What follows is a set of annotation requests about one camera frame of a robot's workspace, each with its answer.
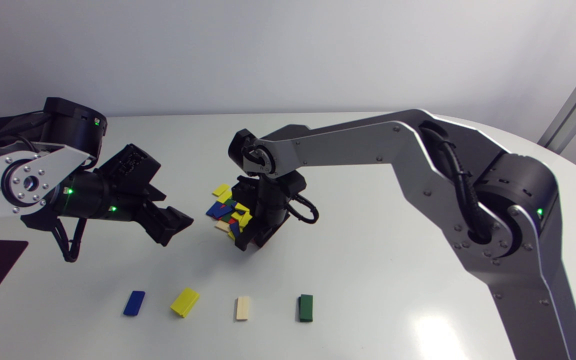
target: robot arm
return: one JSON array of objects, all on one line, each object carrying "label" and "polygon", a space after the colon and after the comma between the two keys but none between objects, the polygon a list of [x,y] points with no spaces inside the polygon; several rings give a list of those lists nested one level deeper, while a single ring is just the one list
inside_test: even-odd
[{"label": "robot arm", "polygon": [[[306,182],[298,168],[391,164],[406,200],[441,228],[466,271],[489,287],[516,358],[576,360],[558,187],[541,162],[421,110],[320,129],[288,125],[262,138],[242,130],[228,153],[259,177],[239,177],[233,187],[233,198],[254,214],[238,248],[263,246],[290,214],[317,220],[317,209],[299,194]],[[298,214],[293,199],[313,219]]]},{"label": "robot arm", "polygon": [[[67,262],[77,260],[87,219],[135,221],[162,246],[193,222],[153,203],[166,199],[149,184],[161,166],[133,144],[87,171],[106,127],[100,112],[57,97],[43,111],[0,118],[0,217],[51,232]],[[79,219],[72,240],[59,216]]]}]

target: beige wooden block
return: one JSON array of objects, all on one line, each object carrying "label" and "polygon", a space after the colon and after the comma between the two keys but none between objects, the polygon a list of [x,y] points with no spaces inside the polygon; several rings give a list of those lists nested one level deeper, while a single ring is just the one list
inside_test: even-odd
[{"label": "beige wooden block", "polygon": [[250,296],[237,298],[237,321],[247,321],[249,317]]},{"label": "beige wooden block", "polygon": [[214,227],[221,230],[221,231],[224,231],[226,233],[231,231],[231,225],[229,223],[227,223],[225,221],[221,221],[221,220],[217,221],[217,223],[214,224]]}]

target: blue wooden block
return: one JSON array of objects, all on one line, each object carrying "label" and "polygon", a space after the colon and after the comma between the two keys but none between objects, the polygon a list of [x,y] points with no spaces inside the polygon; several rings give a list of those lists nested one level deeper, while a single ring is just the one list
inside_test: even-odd
[{"label": "blue wooden block", "polygon": [[235,221],[234,223],[231,223],[230,230],[232,231],[232,234],[235,236],[235,238],[238,237],[240,235],[240,222]]},{"label": "blue wooden block", "polygon": [[215,217],[216,219],[219,219],[220,217],[226,215],[226,214],[230,214],[231,212],[233,212],[233,208],[230,206],[224,206],[220,209],[214,210],[212,212],[212,216]]},{"label": "blue wooden block", "polygon": [[219,209],[222,207],[222,205],[224,205],[224,204],[221,203],[221,202],[215,202],[215,203],[210,207],[210,209],[208,209],[208,211],[206,211],[206,215],[208,215],[209,217],[214,217],[214,216],[215,216],[215,215],[214,215],[215,211],[219,210]]},{"label": "blue wooden block", "polygon": [[124,315],[129,317],[134,317],[139,313],[139,309],[142,307],[142,301],[144,301],[145,291],[133,291],[130,294],[128,303],[126,303],[126,308],[123,310]]}]

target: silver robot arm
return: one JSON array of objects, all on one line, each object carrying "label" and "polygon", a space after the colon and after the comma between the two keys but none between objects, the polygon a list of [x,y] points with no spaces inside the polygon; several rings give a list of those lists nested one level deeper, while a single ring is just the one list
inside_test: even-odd
[{"label": "silver robot arm", "polygon": [[[476,129],[422,110],[320,129],[238,132],[228,153],[249,176],[233,198],[254,219],[235,241],[263,246],[290,217],[316,208],[300,167],[391,164],[405,198],[443,231],[464,269],[489,288],[519,360],[576,360],[576,307],[562,263],[562,212],[553,173]],[[313,219],[290,206],[307,205]]]}]

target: black cable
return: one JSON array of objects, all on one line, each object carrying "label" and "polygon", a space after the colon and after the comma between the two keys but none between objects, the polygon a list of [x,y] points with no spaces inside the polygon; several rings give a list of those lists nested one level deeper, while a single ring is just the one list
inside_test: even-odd
[{"label": "black cable", "polygon": [[79,219],[72,241],[68,240],[68,234],[66,233],[66,229],[64,228],[64,224],[61,220],[58,219],[55,227],[50,230],[54,239],[57,241],[57,245],[59,246],[59,250],[61,250],[63,259],[66,260],[66,262],[74,263],[77,261],[77,258],[80,255],[80,245],[82,244],[82,236],[84,229],[86,228],[86,223],[87,219]]},{"label": "black cable", "polygon": [[489,241],[491,237],[490,229],[485,221],[483,211],[479,206],[479,199],[475,188],[469,180],[470,173],[464,171],[464,167],[459,161],[459,157],[457,157],[455,144],[447,141],[432,129],[421,127],[420,130],[436,143],[437,148],[444,153],[448,161],[459,210],[469,230],[483,242]]},{"label": "black cable", "polygon": [[32,142],[30,142],[30,140],[27,139],[27,137],[25,137],[21,134],[14,134],[13,136],[16,137],[17,139],[19,139],[22,143],[24,143],[25,146],[28,146],[28,150],[30,150],[34,153],[39,153],[39,151],[37,150],[35,145]]},{"label": "black cable", "polygon": [[300,194],[297,194],[293,198],[293,200],[295,200],[297,203],[300,203],[301,205],[305,205],[310,210],[310,212],[312,213],[312,218],[305,217],[304,215],[297,212],[297,210],[295,210],[295,208],[292,207],[289,203],[286,203],[286,206],[285,206],[286,210],[288,210],[288,212],[292,216],[297,218],[299,221],[303,221],[306,224],[317,223],[317,220],[320,219],[320,212],[318,212],[317,207],[315,207],[315,205],[313,205],[313,203],[308,201],[307,198],[301,196]]}]

